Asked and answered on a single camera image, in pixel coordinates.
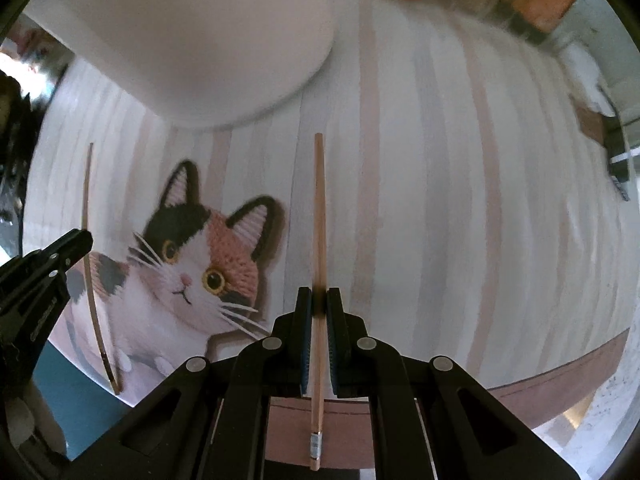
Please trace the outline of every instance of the black clamp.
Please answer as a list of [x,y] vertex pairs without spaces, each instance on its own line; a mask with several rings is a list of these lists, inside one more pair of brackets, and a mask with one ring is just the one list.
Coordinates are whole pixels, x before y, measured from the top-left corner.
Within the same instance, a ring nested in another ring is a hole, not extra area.
[[0,267],[0,376],[2,396],[19,396],[45,341],[69,300],[67,272],[91,250],[89,231],[74,229],[44,250]]
[[401,356],[327,293],[332,385],[369,397],[378,480],[577,480],[575,471],[448,357]]

